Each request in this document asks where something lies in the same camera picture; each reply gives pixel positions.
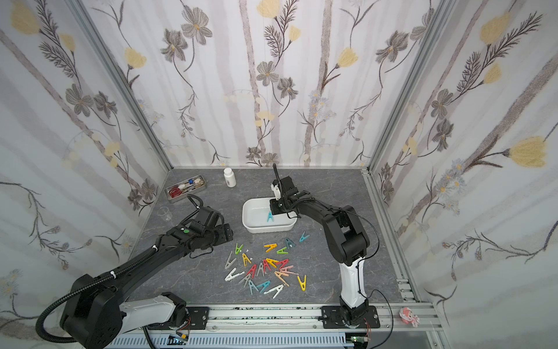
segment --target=white ceramic dish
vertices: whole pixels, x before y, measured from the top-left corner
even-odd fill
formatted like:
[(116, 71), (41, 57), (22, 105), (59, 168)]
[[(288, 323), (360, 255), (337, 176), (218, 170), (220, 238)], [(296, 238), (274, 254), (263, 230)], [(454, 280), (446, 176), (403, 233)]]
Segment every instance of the white ceramic dish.
[(275, 198), (257, 198), (250, 199), (242, 205), (242, 224), (250, 233), (270, 233), (278, 231), (288, 231), (293, 228), (296, 223), (296, 214), (286, 213), (273, 216), (273, 220), (269, 219), (270, 200)]

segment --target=white pill bottle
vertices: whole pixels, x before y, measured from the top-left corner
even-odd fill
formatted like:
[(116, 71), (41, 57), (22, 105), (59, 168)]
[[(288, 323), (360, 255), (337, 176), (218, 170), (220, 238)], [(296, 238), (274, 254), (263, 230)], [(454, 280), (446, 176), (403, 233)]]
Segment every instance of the white pill bottle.
[(237, 184), (237, 179), (234, 177), (233, 169), (227, 167), (225, 170), (225, 181), (229, 188), (234, 187)]

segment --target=mounting plate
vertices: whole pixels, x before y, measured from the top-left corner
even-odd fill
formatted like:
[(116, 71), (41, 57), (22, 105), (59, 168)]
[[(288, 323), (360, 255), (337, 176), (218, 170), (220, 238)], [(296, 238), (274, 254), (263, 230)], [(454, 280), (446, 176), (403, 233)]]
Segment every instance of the mounting plate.
[[(341, 317), (341, 307), (331, 307), (323, 306), (321, 307), (321, 317), (324, 324), (324, 328), (348, 328), (343, 323), (343, 318)], [(368, 322), (371, 328), (380, 328), (380, 319), (378, 318), (378, 312), (376, 307), (369, 305), (364, 315), (364, 319)], [(361, 324), (354, 328), (366, 328), (366, 322), (363, 320)]]
[[(205, 329), (205, 325), (208, 322), (209, 307), (186, 307), (190, 313), (190, 329)], [(150, 324), (147, 326), (148, 329), (171, 329), (166, 324)]]

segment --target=gray marble tabletop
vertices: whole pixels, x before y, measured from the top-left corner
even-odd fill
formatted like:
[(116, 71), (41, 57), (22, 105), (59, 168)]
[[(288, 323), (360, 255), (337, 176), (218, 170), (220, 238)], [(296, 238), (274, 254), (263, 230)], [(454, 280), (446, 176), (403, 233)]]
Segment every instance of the gray marble tabletop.
[[(324, 237), (321, 224), (309, 217), (299, 218), (294, 228), (287, 232), (249, 233), (242, 225), (242, 205), (248, 199), (272, 197), (270, 185), (275, 176), (271, 168), (235, 170), (237, 185), (229, 188), (225, 184), (223, 169), (175, 169), (169, 173), (165, 187), (195, 175), (202, 175), (207, 182), (207, 188), (198, 193), (205, 205), (220, 211), (234, 232), (234, 240), (215, 247), (214, 252), (199, 258), (188, 257), (170, 264), (155, 276), (141, 285), (131, 295), (130, 300), (152, 298), (162, 292), (170, 291), (182, 297), (190, 304), (208, 303), (338, 303), (341, 293), (341, 277), (339, 264), (331, 256)], [(331, 205), (351, 205), (356, 212), (368, 219), (379, 231), (378, 222), (374, 215), (372, 203), (368, 195), (364, 179), (360, 170), (331, 170), (331, 169), (279, 169), (280, 177), (291, 176), (299, 190), (307, 190), (314, 197)], [(159, 216), (161, 207), (166, 206), (172, 214), (169, 221)], [(169, 203), (164, 195), (160, 195), (145, 228), (139, 237), (133, 255), (153, 245), (159, 234), (164, 234), (169, 228), (178, 224), (184, 217), (194, 210), (188, 199), (176, 203)], [(368, 253), (376, 249), (377, 239), (372, 228), (363, 222), (364, 229), (370, 239)], [(310, 235), (306, 241), (299, 243), (302, 232)], [(288, 255), (278, 255), (276, 250), (285, 245), (288, 237), (296, 244)], [(390, 302), (401, 302), (401, 294), (397, 289), (396, 276), (393, 272), (391, 260), (385, 249), (380, 234), (381, 247), (375, 257), (364, 263), (365, 290), (367, 293), (374, 288), (380, 290)], [(264, 258), (275, 260), (289, 259), (292, 270), (306, 275), (306, 291), (302, 291), (296, 275), (284, 277), (289, 283), (283, 291), (273, 299), (273, 293), (250, 295), (249, 286), (239, 284), (241, 276), (232, 281), (225, 281), (225, 277), (233, 267), (237, 272), (248, 272), (250, 264), (244, 267), (241, 254), (235, 255), (237, 261), (225, 270), (225, 263), (235, 244), (244, 245), (243, 252), (254, 263), (259, 264)], [(263, 247), (269, 243), (278, 244), (278, 248), (266, 253)], [(268, 290), (281, 283), (273, 273), (260, 274), (254, 279), (256, 285), (270, 280)], [(382, 296), (376, 292), (372, 294), (372, 302), (384, 302)]]

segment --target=pink toy figure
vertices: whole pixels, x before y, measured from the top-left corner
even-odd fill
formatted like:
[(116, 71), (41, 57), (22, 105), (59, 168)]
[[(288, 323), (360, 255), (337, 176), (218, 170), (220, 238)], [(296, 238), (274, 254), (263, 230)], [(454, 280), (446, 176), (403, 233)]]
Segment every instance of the pink toy figure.
[(403, 322), (406, 324), (411, 323), (413, 327), (417, 327), (420, 324), (418, 316), (414, 315), (408, 307), (401, 308), (401, 310), (399, 310), (399, 316)]

